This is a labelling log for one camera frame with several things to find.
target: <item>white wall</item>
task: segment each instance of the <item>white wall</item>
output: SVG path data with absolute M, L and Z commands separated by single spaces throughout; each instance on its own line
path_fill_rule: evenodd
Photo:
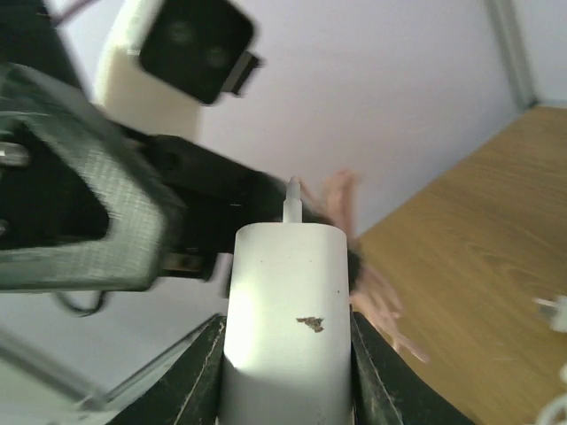
M 567 2 L 514 0 L 538 99 L 567 104 Z
M 59 6 L 64 0 L 52 0 Z M 66 28 L 92 81 L 121 0 L 100 0 Z M 516 117 L 479 0 L 246 0 L 267 66 L 244 99 L 207 110 L 202 143 L 314 186 L 343 166 L 363 173 L 367 228 Z M 1 296 L 0 328 L 111 388 L 201 318 L 214 286 L 170 282 L 119 295 L 88 319 L 47 296 Z

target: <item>brown stain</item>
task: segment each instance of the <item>brown stain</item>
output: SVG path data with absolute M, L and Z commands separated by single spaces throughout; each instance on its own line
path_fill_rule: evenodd
M 296 321 L 298 323 L 305 323 L 308 325 L 316 334 L 319 332 L 323 332 L 324 328 L 322 325 L 322 318 L 315 318 L 315 317 L 302 317 L 297 318 Z

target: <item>black cable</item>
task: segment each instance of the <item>black cable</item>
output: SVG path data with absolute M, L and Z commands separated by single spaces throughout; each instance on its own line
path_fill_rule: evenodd
M 110 293 L 102 290 L 98 292 L 97 302 L 92 307 L 78 306 L 73 301 L 71 301 L 68 298 L 67 294 L 65 294 L 64 292 L 56 292 L 53 295 L 55 296 L 55 299 L 58 301 L 58 303 L 66 310 L 69 310 L 79 317 L 88 317 L 100 312 L 103 308 L 106 307 Z

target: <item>wooden table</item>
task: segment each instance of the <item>wooden table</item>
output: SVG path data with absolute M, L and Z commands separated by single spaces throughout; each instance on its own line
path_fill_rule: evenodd
M 533 298 L 567 295 L 567 110 L 538 107 L 363 238 L 431 355 L 410 366 L 486 425 L 533 423 L 565 391 L 567 335 Z

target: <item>black camera face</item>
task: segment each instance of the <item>black camera face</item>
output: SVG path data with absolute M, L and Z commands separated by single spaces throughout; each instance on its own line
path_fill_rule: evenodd
M 227 0 L 166 0 L 144 41 L 140 64 L 202 104 L 212 104 L 253 36 L 253 23 Z

